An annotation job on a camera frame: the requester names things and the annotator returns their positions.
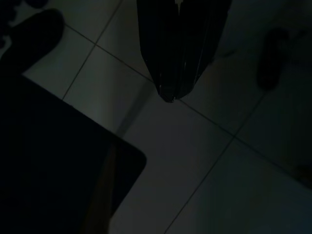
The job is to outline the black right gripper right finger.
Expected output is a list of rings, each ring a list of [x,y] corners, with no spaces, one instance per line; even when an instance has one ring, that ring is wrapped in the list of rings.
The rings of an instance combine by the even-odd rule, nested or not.
[[[231,0],[185,0],[180,8],[181,51],[174,98],[189,94],[207,66],[212,63]]]

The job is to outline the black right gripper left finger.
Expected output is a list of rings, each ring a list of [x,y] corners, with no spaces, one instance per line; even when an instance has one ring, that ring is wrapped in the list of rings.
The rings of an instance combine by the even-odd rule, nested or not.
[[[138,0],[137,17],[142,58],[158,95],[173,102],[176,90],[179,15],[174,0]]]

